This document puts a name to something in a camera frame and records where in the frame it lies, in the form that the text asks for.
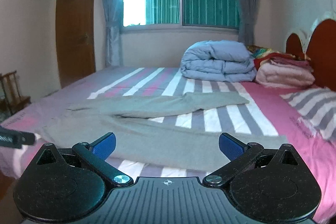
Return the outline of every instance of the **pink folded blanket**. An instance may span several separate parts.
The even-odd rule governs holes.
[[[315,77],[309,69],[271,60],[259,68],[255,81],[270,88],[303,89],[312,85]]]
[[[275,63],[278,63],[278,64],[293,65],[293,66],[297,66],[297,67],[307,69],[310,72],[313,72],[313,69],[310,66],[308,60],[293,60],[293,59],[277,57],[277,56],[272,57],[271,60],[273,60]]]

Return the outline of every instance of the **crosshair marking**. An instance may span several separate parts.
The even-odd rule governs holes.
[[[170,185],[170,184],[172,184],[174,182],[172,182],[171,180],[167,179],[163,183],[166,184],[166,185]]]

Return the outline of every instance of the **light blue comforter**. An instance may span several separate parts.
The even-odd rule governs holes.
[[[252,81],[257,71],[244,44],[236,41],[201,41],[190,46],[181,60],[183,76],[220,82]]]

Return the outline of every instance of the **window sill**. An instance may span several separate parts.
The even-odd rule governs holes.
[[[239,30],[237,28],[231,27],[213,27],[213,26],[181,26],[180,24],[150,24],[150,25],[137,25],[137,26],[127,26],[121,28],[121,33],[132,33],[132,32],[164,32],[168,30],[173,30],[177,32],[193,31],[193,32],[226,32],[232,34],[238,34]]]

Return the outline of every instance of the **metal screw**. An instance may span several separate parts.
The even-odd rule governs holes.
[[[205,180],[207,182],[209,182],[210,184],[219,184],[222,182],[222,178],[220,176],[217,176],[217,175],[210,175],[210,176],[207,176],[205,178]]]
[[[118,175],[113,178],[113,180],[118,184],[125,184],[131,180],[129,176],[126,175]]]

